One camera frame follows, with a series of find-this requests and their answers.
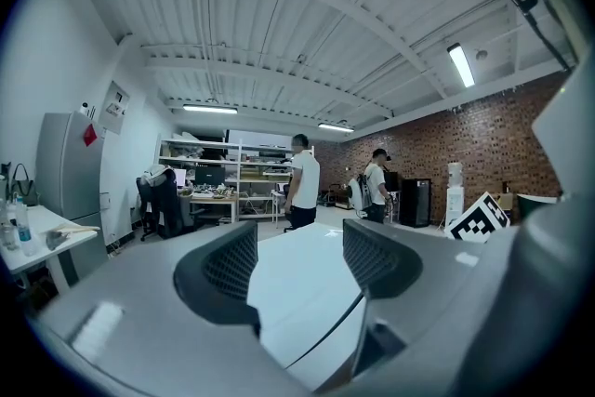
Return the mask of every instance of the brick wall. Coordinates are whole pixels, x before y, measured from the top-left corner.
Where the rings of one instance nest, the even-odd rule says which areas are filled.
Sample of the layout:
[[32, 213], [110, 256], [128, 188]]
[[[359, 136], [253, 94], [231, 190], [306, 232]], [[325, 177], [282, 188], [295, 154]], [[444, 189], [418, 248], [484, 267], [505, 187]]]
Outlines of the brick wall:
[[436, 224], [445, 213], [447, 165], [452, 162], [463, 164], [465, 208], [486, 191], [501, 192], [502, 181], [513, 192], [555, 196], [560, 184], [531, 124], [563, 79], [553, 74], [514, 92], [464, 104], [462, 111], [437, 112], [349, 142], [314, 141], [321, 188], [347, 183], [381, 147], [392, 158], [390, 170], [406, 179], [431, 179], [431, 220]]

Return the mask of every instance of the plastic bottle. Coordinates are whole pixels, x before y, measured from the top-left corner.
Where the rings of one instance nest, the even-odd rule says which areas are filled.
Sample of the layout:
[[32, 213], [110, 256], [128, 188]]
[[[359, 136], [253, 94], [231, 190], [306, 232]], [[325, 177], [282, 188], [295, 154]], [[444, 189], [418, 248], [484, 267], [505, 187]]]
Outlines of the plastic bottle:
[[31, 236], [29, 219], [27, 217], [27, 205], [22, 202], [22, 197], [17, 197], [15, 216], [17, 219], [17, 229], [19, 230], [20, 249], [26, 257], [30, 257], [35, 254], [37, 247]]

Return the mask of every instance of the light fixture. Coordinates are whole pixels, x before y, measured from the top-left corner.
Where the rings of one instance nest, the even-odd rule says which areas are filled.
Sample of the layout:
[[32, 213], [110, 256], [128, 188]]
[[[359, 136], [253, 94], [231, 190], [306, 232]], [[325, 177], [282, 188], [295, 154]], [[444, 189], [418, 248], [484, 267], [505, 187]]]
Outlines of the light fixture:
[[198, 106], [196, 104], [185, 104], [184, 109], [192, 112], [219, 112], [221, 114], [237, 114], [237, 108], [222, 108], [220, 106]]
[[471, 72], [471, 68], [469, 67], [469, 62], [467, 61], [467, 57], [465, 56], [463, 47], [460, 44], [454, 44], [448, 47], [447, 51], [450, 55], [450, 58], [453, 59], [453, 62], [455, 63], [456, 69], [458, 70], [458, 74], [461, 75], [463, 84], [466, 87], [475, 85], [473, 73]]
[[320, 127], [321, 129], [332, 129], [333, 131], [341, 131], [342, 133], [353, 132], [353, 129], [351, 129], [350, 127], [326, 125], [325, 123], [320, 123], [318, 127]]

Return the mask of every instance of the ceiling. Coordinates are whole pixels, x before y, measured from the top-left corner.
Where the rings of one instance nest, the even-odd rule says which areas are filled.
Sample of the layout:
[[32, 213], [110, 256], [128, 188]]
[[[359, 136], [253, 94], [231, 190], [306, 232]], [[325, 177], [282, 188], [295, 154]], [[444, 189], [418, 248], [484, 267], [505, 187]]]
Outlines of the ceiling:
[[[378, 130], [465, 96], [446, 52], [456, 42], [468, 54], [476, 97], [503, 77], [524, 72], [527, 81], [532, 68], [551, 65], [508, 0], [92, 1], [116, 41], [139, 39], [147, 81], [185, 127], [211, 121], [290, 134], [343, 121], [358, 135]], [[536, 16], [566, 51], [545, 10]], [[486, 60], [475, 59], [478, 49]], [[240, 114], [180, 109], [206, 102]]]

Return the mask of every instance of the gray refrigerator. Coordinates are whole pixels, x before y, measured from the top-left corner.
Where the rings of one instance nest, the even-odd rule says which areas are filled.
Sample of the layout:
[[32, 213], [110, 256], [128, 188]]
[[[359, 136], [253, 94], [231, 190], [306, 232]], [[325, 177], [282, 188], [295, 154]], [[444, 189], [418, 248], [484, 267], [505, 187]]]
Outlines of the gray refrigerator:
[[[88, 145], [92, 127], [97, 138]], [[101, 227], [101, 128], [79, 112], [46, 113], [37, 143], [35, 185], [40, 204], [74, 223]], [[103, 233], [59, 255], [69, 285], [108, 260]]]

